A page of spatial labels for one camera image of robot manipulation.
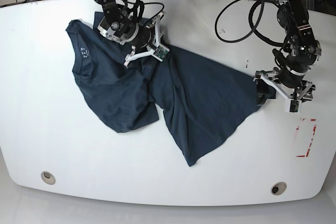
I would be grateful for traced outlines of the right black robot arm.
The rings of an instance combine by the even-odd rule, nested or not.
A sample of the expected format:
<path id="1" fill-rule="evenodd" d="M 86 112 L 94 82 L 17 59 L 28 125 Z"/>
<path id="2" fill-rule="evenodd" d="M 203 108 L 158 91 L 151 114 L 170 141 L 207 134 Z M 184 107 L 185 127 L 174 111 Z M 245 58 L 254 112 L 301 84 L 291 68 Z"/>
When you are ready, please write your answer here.
<path id="1" fill-rule="evenodd" d="M 124 65 L 151 56 L 158 61 L 169 53 L 167 46 L 161 43 L 161 19 L 164 16 L 160 10 L 143 24 L 141 23 L 146 3 L 135 0 L 94 0 L 102 6 L 104 18 L 98 25 L 100 34 L 120 45 L 131 45 L 132 51 L 126 55 Z"/>

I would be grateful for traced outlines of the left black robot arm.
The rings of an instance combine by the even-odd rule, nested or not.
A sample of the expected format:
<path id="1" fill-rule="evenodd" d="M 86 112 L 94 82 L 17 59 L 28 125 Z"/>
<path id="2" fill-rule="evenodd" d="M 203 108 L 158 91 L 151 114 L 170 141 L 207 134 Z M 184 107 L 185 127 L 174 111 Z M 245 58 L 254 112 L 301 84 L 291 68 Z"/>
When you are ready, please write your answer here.
<path id="1" fill-rule="evenodd" d="M 277 20 L 285 30 L 283 43 L 275 43 L 259 32 L 255 34 L 264 42 L 273 45 L 277 67 L 270 71 L 257 71 L 254 81 L 263 97 L 274 89 L 285 99 L 285 110 L 299 113 L 302 103 L 313 99 L 315 85 L 304 80 L 311 66 L 321 56 L 321 47 L 309 24 L 309 14 L 301 0 L 270 0 L 278 7 Z"/>

